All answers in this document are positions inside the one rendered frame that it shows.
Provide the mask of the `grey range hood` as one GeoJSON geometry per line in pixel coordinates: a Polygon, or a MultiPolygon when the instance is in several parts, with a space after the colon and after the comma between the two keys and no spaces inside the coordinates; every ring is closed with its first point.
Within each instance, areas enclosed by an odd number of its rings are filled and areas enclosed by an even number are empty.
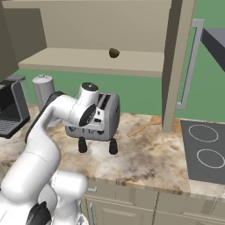
{"type": "Polygon", "coordinates": [[[204,28],[201,42],[225,72],[225,28],[204,28]]]}

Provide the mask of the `grey cylindrical canister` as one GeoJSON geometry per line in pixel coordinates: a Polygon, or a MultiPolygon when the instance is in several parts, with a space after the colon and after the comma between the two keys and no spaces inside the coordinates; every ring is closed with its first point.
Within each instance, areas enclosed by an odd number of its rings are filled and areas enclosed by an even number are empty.
{"type": "Polygon", "coordinates": [[[38,75],[33,79],[33,88],[39,110],[41,111],[49,96],[54,93],[54,80],[51,76],[38,75]]]}

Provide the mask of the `grey toaster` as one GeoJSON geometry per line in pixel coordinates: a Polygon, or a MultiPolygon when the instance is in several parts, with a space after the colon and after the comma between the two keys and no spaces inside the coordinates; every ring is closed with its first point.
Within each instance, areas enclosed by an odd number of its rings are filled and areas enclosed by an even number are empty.
{"type": "Polygon", "coordinates": [[[120,97],[118,94],[100,93],[94,121],[104,125],[103,131],[97,131],[98,141],[109,141],[115,135],[120,122],[120,97]]]}

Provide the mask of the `beige base cabinet door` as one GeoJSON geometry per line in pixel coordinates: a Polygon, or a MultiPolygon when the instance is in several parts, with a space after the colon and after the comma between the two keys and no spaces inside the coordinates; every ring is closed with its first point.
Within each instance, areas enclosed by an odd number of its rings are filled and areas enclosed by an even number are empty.
{"type": "Polygon", "coordinates": [[[86,199],[86,203],[89,218],[89,206],[93,204],[95,225],[152,225],[153,210],[90,198],[86,199]]]}
{"type": "Polygon", "coordinates": [[[225,225],[225,200],[160,192],[154,225],[225,225]]]}

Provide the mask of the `dark grey hob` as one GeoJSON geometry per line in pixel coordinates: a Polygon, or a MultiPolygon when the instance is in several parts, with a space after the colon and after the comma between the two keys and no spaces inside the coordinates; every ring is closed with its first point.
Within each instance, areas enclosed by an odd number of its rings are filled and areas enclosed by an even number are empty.
{"type": "Polygon", "coordinates": [[[180,123],[189,179],[225,185],[225,124],[180,123]]]}

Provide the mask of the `dark brown round object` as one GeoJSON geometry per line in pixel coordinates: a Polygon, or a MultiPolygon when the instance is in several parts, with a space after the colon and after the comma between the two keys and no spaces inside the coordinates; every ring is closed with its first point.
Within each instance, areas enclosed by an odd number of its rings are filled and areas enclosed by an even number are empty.
{"type": "Polygon", "coordinates": [[[109,56],[111,58],[117,58],[120,55],[120,51],[116,48],[110,48],[109,49],[109,56]]]}

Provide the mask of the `black coffee machine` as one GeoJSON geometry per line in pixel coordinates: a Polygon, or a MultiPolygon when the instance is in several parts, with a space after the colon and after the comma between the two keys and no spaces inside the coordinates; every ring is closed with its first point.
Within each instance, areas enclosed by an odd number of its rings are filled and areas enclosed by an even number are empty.
{"type": "Polygon", "coordinates": [[[10,139],[30,120],[24,81],[24,76],[11,75],[0,82],[0,137],[10,139]]]}

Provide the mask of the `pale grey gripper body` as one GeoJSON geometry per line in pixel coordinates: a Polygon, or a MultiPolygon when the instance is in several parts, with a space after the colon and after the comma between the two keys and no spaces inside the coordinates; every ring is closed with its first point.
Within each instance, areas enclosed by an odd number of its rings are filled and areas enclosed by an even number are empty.
{"type": "Polygon", "coordinates": [[[108,142],[114,136],[114,127],[106,127],[104,131],[90,130],[81,127],[65,127],[66,134],[70,137],[83,137],[86,140],[108,142]]]}

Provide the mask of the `beige open wall cabinet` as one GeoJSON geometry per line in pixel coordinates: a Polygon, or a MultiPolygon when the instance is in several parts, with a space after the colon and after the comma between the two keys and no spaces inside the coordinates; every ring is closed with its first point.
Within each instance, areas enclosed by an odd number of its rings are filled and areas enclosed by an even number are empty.
{"type": "Polygon", "coordinates": [[[5,0],[21,69],[160,77],[171,0],[5,0]],[[109,49],[120,51],[117,58],[109,49]]]}

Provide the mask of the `wooden spatula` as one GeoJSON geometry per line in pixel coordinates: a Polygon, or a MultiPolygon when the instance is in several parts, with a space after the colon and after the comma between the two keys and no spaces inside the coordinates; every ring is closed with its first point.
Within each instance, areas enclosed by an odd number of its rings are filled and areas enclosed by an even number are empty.
{"type": "Polygon", "coordinates": [[[148,126],[159,125],[161,123],[162,123],[162,117],[161,116],[152,116],[150,121],[147,124],[136,128],[135,130],[133,130],[130,133],[128,133],[127,136],[131,137],[134,134],[137,134],[138,132],[142,131],[144,128],[146,128],[148,126]]]}

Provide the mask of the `beige drawer front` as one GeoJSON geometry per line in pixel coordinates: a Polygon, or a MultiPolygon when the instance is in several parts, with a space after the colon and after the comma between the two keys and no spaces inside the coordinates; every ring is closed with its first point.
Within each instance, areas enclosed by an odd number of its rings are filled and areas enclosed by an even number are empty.
{"type": "Polygon", "coordinates": [[[89,180],[89,187],[97,187],[96,192],[87,192],[86,196],[104,200],[118,201],[136,207],[153,210],[156,199],[154,190],[143,186],[117,184],[115,181],[105,179],[89,180]]]}

